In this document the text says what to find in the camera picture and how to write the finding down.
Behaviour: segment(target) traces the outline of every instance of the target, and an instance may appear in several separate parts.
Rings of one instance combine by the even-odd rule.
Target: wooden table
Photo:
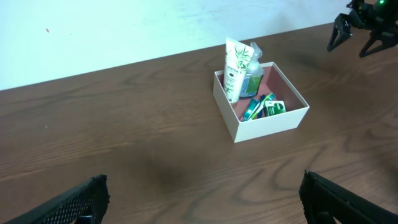
[[[255,39],[311,108],[237,144],[212,95],[224,45],[0,92],[0,222],[106,174],[103,223],[305,223],[305,169],[397,213],[398,50],[360,59],[354,30],[327,52],[331,28]]]

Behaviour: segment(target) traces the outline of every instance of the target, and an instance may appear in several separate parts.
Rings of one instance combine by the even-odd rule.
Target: open box
[[[261,67],[264,68],[264,77],[255,99],[259,100],[261,95],[273,92],[276,100],[284,101],[286,112],[243,122],[239,118],[250,99],[239,100],[233,105],[229,103],[223,89],[224,71],[215,72],[213,95],[234,142],[296,128],[310,108],[274,62],[262,63]]]

